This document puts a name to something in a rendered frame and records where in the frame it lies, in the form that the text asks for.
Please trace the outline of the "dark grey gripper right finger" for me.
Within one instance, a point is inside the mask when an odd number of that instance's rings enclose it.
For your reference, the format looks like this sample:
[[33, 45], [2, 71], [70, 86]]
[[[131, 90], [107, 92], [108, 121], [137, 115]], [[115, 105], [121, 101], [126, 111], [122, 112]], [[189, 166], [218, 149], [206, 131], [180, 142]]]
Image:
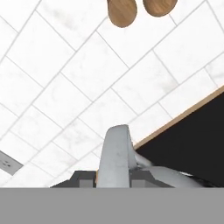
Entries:
[[172, 188], [171, 185], [155, 179], [150, 171], [131, 171], [129, 183], [131, 188]]

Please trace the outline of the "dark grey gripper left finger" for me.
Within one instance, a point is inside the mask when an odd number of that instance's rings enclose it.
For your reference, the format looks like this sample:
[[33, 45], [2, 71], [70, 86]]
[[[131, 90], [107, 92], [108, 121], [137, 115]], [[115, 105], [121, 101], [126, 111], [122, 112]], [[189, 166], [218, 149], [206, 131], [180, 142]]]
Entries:
[[52, 188], [96, 188], [96, 171], [75, 171], [70, 179]]

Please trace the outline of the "grey metal kettle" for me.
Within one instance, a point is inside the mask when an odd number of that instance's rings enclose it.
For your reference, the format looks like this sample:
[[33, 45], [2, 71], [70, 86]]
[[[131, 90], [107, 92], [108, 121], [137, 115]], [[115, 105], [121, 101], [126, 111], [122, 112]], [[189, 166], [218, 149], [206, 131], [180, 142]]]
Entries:
[[154, 165], [136, 153], [126, 124], [108, 129], [104, 138], [97, 175], [97, 188], [131, 188], [130, 172], [150, 171], [152, 176], [171, 188], [206, 188], [215, 184], [180, 171]]

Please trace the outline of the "black hob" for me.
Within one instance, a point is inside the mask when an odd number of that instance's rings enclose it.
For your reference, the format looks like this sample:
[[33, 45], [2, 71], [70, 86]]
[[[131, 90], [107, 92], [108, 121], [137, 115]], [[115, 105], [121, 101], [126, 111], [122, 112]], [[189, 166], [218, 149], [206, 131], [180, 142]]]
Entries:
[[224, 93], [136, 150], [154, 165], [224, 187]]

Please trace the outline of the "wooden spoon head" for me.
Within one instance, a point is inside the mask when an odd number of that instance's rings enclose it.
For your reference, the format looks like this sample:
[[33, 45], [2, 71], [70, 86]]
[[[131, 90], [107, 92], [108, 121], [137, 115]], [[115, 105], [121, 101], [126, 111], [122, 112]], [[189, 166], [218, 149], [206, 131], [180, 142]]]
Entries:
[[136, 0], [107, 0], [108, 17], [119, 28], [131, 25], [137, 16]]
[[178, 0], [143, 0], [143, 6], [153, 17], [160, 18], [169, 14]]

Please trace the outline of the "grey wall socket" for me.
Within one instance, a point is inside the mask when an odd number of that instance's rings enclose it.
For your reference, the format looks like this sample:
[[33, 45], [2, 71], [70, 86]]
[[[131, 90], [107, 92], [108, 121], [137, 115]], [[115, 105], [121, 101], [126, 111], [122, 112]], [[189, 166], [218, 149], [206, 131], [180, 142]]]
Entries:
[[0, 151], [0, 169], [13, 176], [23, 167], [16, 159]]

